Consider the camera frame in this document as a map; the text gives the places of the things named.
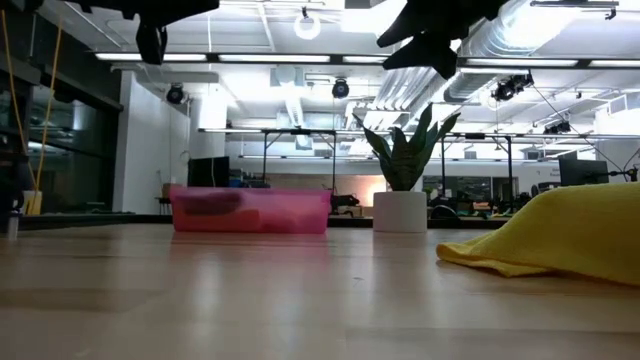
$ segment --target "wooden table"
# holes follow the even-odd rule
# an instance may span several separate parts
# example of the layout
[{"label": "wooden table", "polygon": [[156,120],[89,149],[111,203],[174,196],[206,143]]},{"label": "wooden table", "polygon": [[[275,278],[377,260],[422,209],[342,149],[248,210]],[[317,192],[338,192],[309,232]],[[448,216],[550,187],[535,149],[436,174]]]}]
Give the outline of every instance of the wooden table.
[{"label": "wooden table", "polygon": [[0,359],[638,359],[640,291],[438,261],[480,234],[21,233],[0,242]]}]

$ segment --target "plastic container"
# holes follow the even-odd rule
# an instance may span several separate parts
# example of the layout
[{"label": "plastic container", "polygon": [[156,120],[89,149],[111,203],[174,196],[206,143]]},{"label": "plastic container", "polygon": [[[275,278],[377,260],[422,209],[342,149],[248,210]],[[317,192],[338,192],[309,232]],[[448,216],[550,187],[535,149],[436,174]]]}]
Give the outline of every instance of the plastic container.
[{"label": "plastic container", "polygon": [[172,186],[176,231],[323,234],[329,190]]}]

